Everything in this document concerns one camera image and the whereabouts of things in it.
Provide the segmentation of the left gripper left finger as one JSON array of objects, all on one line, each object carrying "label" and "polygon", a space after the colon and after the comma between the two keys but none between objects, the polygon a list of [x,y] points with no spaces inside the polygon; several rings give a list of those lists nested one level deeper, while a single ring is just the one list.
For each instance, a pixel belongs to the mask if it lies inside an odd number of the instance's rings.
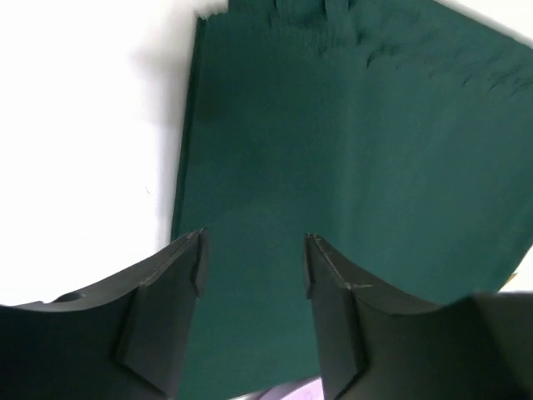
[{"label": "left gripper left finger", "polygon": [[176,398],[207,253],[199,229],[52,302],[2,307],[2,398]]}]

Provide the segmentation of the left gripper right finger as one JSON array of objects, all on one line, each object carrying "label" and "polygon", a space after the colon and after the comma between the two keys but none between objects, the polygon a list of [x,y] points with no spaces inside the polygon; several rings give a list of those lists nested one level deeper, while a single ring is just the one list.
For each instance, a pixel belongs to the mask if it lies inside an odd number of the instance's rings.
[{"label": "left gripper right finger", "polygon": [[327,399],[529,399],[532,296],[477,293],[448,305],[410,295],[305,237]]}]

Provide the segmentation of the purple plate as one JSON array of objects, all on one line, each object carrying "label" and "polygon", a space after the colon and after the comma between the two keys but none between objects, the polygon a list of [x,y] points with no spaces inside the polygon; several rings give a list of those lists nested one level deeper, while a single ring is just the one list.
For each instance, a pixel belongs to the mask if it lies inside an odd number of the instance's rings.
[{"label": "purple plate", "polygon": [[287,382],[266,391],[235,397],[233,400],[324,400],[320,377]]}]

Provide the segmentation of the dark green cloth napkin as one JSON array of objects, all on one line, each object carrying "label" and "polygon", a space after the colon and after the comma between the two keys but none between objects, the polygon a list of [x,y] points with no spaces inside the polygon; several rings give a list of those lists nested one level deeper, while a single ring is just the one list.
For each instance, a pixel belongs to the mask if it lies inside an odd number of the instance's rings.
[{"label": "dark green cloth napkin", "polygon": [[210,235],[178,396],[318,372],[303,238],[421,298],[532,245],[532,51],[434,1],[232,1],[197,21],[172,235]]}]

